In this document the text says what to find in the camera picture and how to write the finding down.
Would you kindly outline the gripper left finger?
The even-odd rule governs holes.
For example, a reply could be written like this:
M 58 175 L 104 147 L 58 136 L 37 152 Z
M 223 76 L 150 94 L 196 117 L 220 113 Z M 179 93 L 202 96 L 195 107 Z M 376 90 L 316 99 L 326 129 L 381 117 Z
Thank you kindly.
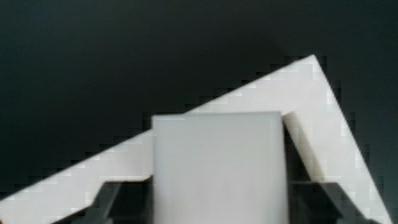
M 88 207 L 51 224 L 152 224 L 152 181 L 106 182 Z

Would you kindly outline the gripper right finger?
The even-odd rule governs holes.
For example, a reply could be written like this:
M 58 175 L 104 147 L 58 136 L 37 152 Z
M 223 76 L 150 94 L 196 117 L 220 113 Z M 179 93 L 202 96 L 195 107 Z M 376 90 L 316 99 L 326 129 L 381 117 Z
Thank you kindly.
M 364 217 L 337 183 L 289 184 L 289 224 L 379 224 Z

